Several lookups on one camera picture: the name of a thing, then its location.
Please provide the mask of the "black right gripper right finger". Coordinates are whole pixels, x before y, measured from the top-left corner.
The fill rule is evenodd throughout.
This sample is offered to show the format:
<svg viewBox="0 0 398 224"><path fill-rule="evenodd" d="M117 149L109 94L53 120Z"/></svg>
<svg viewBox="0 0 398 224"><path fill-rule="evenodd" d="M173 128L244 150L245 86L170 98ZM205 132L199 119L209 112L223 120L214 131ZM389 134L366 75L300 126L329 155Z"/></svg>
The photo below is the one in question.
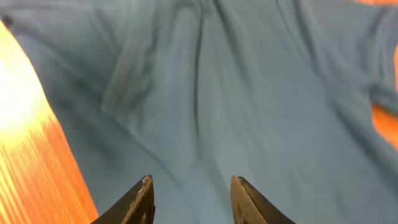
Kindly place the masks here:
<svg viewBox="0 0 398 224"><path fill-rule="evenodd" d="M230 198L235 224L295 224L244 177L232 176Z"/></svg>

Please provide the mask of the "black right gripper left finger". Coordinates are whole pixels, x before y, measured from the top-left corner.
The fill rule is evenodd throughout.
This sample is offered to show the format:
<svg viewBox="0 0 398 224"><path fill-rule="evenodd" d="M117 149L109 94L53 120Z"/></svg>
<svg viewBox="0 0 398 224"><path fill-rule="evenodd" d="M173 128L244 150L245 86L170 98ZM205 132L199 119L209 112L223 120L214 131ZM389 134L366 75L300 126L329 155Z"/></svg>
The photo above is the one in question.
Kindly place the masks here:
<svg viewBox="0 0 398 224"><path fill-rule="evenodd" d="M153 179L146 175L91 224L153 224L154 214Z"/></svg>

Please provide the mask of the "blue polo shirt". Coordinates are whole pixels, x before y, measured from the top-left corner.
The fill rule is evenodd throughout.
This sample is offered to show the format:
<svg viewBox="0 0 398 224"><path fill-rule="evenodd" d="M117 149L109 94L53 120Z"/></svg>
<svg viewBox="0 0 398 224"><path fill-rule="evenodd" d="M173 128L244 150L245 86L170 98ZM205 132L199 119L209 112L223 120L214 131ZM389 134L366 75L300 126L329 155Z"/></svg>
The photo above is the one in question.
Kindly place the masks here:
<svg viewBox="0 0 398 224"><path fill-rule="evenodd" d="M396 223L397 8L2 1L97 211L142 176L156 223L231 223L245 177L296 223Z"/></svg>

